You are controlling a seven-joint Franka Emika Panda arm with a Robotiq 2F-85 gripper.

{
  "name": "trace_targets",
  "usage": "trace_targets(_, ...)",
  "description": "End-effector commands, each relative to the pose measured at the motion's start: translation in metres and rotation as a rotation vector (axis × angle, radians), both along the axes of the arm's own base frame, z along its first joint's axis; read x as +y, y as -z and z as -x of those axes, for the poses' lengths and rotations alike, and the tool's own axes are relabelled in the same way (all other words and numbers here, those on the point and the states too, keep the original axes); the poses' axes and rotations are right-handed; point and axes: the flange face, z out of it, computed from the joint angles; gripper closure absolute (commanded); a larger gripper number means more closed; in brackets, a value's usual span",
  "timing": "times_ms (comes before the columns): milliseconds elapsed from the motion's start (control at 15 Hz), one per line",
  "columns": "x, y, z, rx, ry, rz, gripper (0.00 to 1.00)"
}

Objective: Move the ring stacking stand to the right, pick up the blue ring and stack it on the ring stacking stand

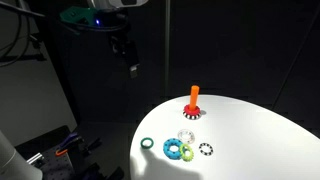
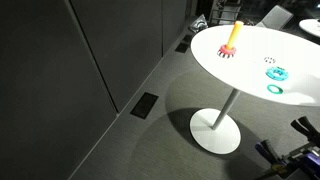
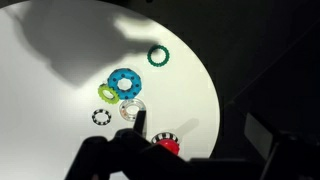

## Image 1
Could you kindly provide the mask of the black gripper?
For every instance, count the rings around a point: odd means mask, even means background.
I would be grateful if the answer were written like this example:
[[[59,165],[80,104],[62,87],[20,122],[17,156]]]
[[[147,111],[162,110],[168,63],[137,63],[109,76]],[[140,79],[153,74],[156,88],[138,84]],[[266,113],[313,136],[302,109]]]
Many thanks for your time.
[[[115,13],[110,17],[112,31],[108,33],[108,42],[116,58],[123,59],[129,72],[138,70],[139,57],[134,41],[127,36],[131,25],[127,14]]]

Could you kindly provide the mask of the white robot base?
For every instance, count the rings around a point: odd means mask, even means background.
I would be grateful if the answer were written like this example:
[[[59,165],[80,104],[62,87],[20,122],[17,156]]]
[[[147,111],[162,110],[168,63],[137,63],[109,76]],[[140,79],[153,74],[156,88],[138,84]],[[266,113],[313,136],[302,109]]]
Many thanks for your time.
[[[30,165],[0,131],[0,180],[42,180],[40,169]]]

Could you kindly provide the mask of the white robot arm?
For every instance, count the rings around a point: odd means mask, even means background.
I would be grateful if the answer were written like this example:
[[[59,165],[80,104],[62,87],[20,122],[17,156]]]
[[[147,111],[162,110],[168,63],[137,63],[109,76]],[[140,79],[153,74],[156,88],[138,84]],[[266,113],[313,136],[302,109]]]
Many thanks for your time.
[[[109,29],[109,45],[116,57],[122,58],[129,72],[136,72],[139,58],[134,41],[127,37],[131,30],[128,9],[146,4],[149,0],[87,0],[97,10],[96,25]]]

